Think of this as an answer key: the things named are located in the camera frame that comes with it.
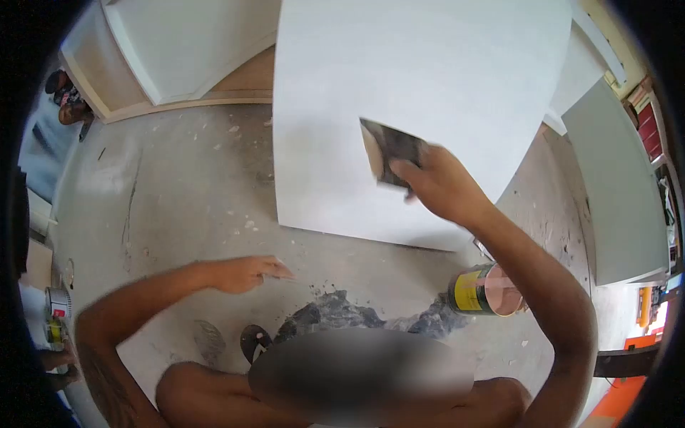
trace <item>sandal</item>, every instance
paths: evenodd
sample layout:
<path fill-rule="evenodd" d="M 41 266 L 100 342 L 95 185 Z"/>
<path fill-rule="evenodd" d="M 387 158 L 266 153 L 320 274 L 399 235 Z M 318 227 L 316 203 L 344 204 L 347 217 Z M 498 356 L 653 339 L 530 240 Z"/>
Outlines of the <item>sandal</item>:
<path fill-rule="evenodd" d="M 50 76 L 48 76 L 47 80 L 45 81 L 45 93 L 54 94 L 55 92 L 59 91 L 69 83 L 71 83 L 71 80 L 69 79 L 69 76 L 66 74 L 66 71 L 54 71 L 52 72 L 52 74 L 50 74 Z"/>
<path fill-rule="evenodd" d="M 269 333 L 258 325 L 248 325 L 240 334 L 240 349 L 250 365 L 266 352 L 272 343 Z"/>

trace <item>paint can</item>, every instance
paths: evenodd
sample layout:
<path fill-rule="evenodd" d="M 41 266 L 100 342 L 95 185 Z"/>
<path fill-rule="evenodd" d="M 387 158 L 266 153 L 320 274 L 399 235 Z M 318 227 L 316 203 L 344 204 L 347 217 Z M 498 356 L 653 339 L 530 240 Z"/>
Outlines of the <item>paint can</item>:
<path fill-rule="evenodd" d="M 45 288 L 45 307 L 48 319 L 71 317 L 71 298 L 61 288 Z"/>
<path fill-rule="evenodd" d="M 465 315 L 510 316 L 524 306 L 521 293 L 497 263 L 459 272 L 447 295 L 449 307 Z"/>

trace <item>putty knife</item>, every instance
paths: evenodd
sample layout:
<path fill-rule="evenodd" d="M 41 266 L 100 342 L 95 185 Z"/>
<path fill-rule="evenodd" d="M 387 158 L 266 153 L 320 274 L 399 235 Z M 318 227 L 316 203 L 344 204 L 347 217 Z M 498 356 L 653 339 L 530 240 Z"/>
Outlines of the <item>putty knife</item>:
<path fill-rule="evenodd" d="M 381 123 L 359 118 L 371 172 L 378 182 L 409 188 L 409 184 L 390 170 L 391 159 L 404 159 L 421 166 L 419 149 L 425 141 Z"/>

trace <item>tin can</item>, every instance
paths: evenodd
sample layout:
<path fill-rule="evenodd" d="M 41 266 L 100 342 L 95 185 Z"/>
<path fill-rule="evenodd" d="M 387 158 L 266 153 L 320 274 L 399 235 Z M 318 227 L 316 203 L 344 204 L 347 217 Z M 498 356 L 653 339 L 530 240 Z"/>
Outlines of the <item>tin can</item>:
<path fill-rule="evenodd" d="M 523 297 L 497 263 L 479 264 L 458 273 L 447 289 L 448 304 L 465 315 L 510 316 Z"/>

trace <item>white furniture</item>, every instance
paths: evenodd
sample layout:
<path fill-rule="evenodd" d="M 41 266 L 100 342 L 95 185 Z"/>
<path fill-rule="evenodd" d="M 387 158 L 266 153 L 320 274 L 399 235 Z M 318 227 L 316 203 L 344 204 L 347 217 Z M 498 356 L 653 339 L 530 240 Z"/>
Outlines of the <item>white furniture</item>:
<path fill-rule="evenodd" d="M 359 117 L 445 145 L 496 201 L 547 111 L 570 26 L 565 0 L 285 0 L 273 106 L 279 223 L 458 250 L 468 232 L 376 185 Z"/>

